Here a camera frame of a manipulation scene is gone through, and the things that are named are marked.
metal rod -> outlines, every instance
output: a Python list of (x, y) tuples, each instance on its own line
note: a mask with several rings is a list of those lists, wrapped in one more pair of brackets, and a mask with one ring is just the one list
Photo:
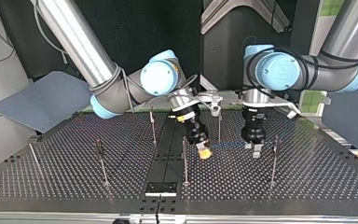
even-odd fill
[(40, 174), (43, 176), (42, 167), (40, 166), (39, 159), (37, 158), (36, 153), (34, 151), (34, 146), (32, 145), (32, 143), (29, 143), (28, 146), (31, 149), (31, 152), (34, 157), (34, 161), (36, 162), (37, 168), (39, 169)]
[(279, 137), (279, 135), (275, 135), (273, 150), (274, 150), (274, 163), (272, 165), (271, 188), (275, 186), (275, 172), (276, 172), (277, 158), (278, 158), (278, 153), (281, 150), (281, 138)]
[(155, 128), (155, 120), (153, 117), (153, 106), (150, 109), (150, 122), (152, 123), (152, 131), (153, 131), (153, 143), (154, 145), (157, 144), (157, 140), (156, 140), (156, 128)]
[(93, 88), (117, 72), (74, 0), (38, 0), (39, 12)]
[(186, 150), (187, 150), (187, 146), (186, 146), (186, 138), (183, 137), (183, 141), (182, 141), (182, 157), (185, 163), (185, 186), (188, 186), (190, 183), (188, 182), (188, 176), (187, 176), (187, 155), (186, 155)]
[(104, 177), (104, 179), (105, 179), (104, 184), (105, 184), (106, 186), (109, 186), (110, 183), (109, 183), (109, 181), (108, 181), (108, 179), (107, 179), (107, 174), (106, 174), (106, 170), (105, 170), (105, 167), (104, 167), (103, 159), (101, 159), (101, 166), (102, 166), (102, 168), (103, 168), (103, 177)]
[(33, 155), (33, 157), (34, 157), (34, 161), (36, 161), (36, 163), (39, 165), (39, 160), (37, 159), (36, 153), (34, 152), (34, 146), (32, 145), (32, 143), (28, 144), (28, 146), (29, 146), (30, 149), (31, 149), (32, 155)]
[(222, 137), (221, 137), (221, 134), (222, 134), (222, 131), (221, 131), (221, 129), (222, 129), (222, 125), (221, 125), (222, 119), (223, 119), (222, 118), (222, 111), (220, 111), (220, 113), (219, 113), (219, 143), (222, 140)]
[(322, 50), (340, 58), (358, 59), (358, 0), (344, 1)]

robotic arm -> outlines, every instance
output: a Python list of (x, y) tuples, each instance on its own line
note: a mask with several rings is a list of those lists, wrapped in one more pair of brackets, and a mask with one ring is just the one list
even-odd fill
[(110, 61), (73, 0), (35, 0), (35, 4), (89, 83), (93, 91), (90, 102), (98, 116), (111, 119), (135, 105), (171, 92), (168, 99), (172, 112), (186, 126), (188, 141), (197, 146), (202, 159), (211, 156), (208, 129), (200, 122), (198, 103), (211, 103), (207, 106), (218, 116), (218, 102), (222, 98), (215, 93), (195, 94), (188, 87), (173, 51), (161, 52), (143, 69), (126, 76), (122, 68)]
[(358, 89), (358, 1), (346, 0), (318, 56), (301, 56), (291, 49), (272, 45), (248, 46), (244, 56), (242, 97), (246, 126), (242, 138), (255, 149), (264, 145), (263, 122), (267, 107), (285, 106), (288, 118), (299, 114), (291, 103), (271, 91), (316, 90), (351, 92)]

metal bracket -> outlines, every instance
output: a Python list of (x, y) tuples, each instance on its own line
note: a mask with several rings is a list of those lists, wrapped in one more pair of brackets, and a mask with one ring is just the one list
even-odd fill
[(272, 27), (282, 32), (290, 21), (283, 14), (281, 8), (270, 0), (213, 0), (201, 16), (201, 33), (205, 35), (218, 21), (220, 21), (230, 10), (235, 7), (251, 7), (268, 23), (271, 22), (272, 11), (274, 11)]
[(273, 99), (268, 99), (265, 103), (247, 103), (242, 101), (243, 105), (250, 107), (288, 107), (286, 117), (289, 119), (294, 118), (297, 114), (301, 114), (301, 111), (295, 106), (295, 104), (290, 103), (280, 97), (275, 97)]
[(200, 85), (207, 91), (217, 91), (217, 88), (203, 75), (200, 75)]
[(245, 149), (253, 149), (253, 158), (258, 159), (261, 156), (261, 149), (263, 149), (264, 144), (252, 144), (247, 143), (245, 144)]
[(150, 182), (146, 187), (146, 197), (176, 197), (176, 182)]

black cable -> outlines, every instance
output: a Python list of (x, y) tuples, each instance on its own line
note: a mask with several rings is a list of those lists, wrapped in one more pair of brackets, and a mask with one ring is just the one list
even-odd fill
[[(302, 56), (300, 54), (298, 54), (295, 50), (287, 48), (287, 47), (283, 47), (284, 49), (291, 51), (297, 55), (299, 55), (299, 58), (302, 58)], [(323, 65), (323, 64), (318, 64), (318, 63), (313, 63), (310, 62), (308, 60), (304, 59), (304, 62), (319, 68), (324, 68), (324, 69), (331, 69), (331, 70), (342, 70), (342, 69), (349, 69), (349, 68), (354, 68), (358, 66), (358, 63), (353, 63), (353, 64), (349, 64), (349, 65), (343, 65), (343, 66), (332, 66), (332, 65)]]
[(159, 203), (161, 201), (161, 195), (159, 195), (158, 197), (158, 204), (157, 204), (157, 209), (156, 209), (156, 223), (159, 224), (159, 218), (158, 218), (158, 210), (159, 210)]
[(3, 59), (0, 59), (0, 62), (5, 61), (5, 60), (11, 58), (11, 56), (14, 54), (14, 52), (15, 52), (15, 50), (13, 49), (8, 56), (6, 56), (6, 57), (3, 58)]
[(319, 64), (318, 61), (315, 60), (315, 58), (313, 58), (314, 62), (310, 62), (310, 61), (304, 59), (304, 57), (302, 55), (300, 55), (299, 53), (297, 53), (295, 50), (287, 48), (287, 47), (284, 47), (284, 46), (279, 46), (279, 47), (260, 50), (259, 52), (254, 54), (250, 58), (249, 62), (246, 64), (246, 68), (245, 68), (246, 76), (248, 77), (249, 82), (251, 83), (251, 86), (243, 85), (243, 87), (247, 88), (247, 90), (257, 89), (258, 91), (262, 92), (263, 94), (267, 95), (270, 98), (274, 98), (274, 96), (272, 94), (270, 94), (270, 93), (267, 93), (267, 92), (263, 91), (262, 86), (256, 86), (254, 81), (253, 81), (253, 79), (252, 79), (252, 77), (251, 77), (251, 75), (250, 75), (251, 74), (250, 66), (251, 66), (252, 62), (254, 61), (254, 59), (257, 56), (259, 56), (262, 53), (264, 53), (266, 51), (269, 51), (269, 50), (278, 50), (278, 51), (287, 53), (287, 54), (291, 55), (292, 57), (298, 59), (302, 63), (302, 65), (304, 66), (304, 70), (305, 70), (305, 82), (304, 82), (303, 88), (301, 88), (301, 90), (299, 90), (299, 91), (304, 91), (304, 90), (307, 90), (307, 89), (311, 88), (312, 85), (315, 83), (316, 78), (317, 78), (317, 76), (315, 76), (315, 74), (314, 74), (314, 76), (312, 78), (312, 81), (310, 82), (310, 71), (309, 71), (309, 68), (308, 68), (307, 64), (310, 64), (310, 65), (314, 66), (314, 70), (315, 70), (314, 72), (315, 73), (317, 73), (319, 68), (331, 69), (331, 70), (342, 70), (342, 69), (349, 69), (349, 68), (353, 68), (353, 67), (358, 66), (358, 63), (353, 63), (353, 64), (349, 64), (349, 65), (343, 65), (343, 66), (323, 65), (323, 64)]

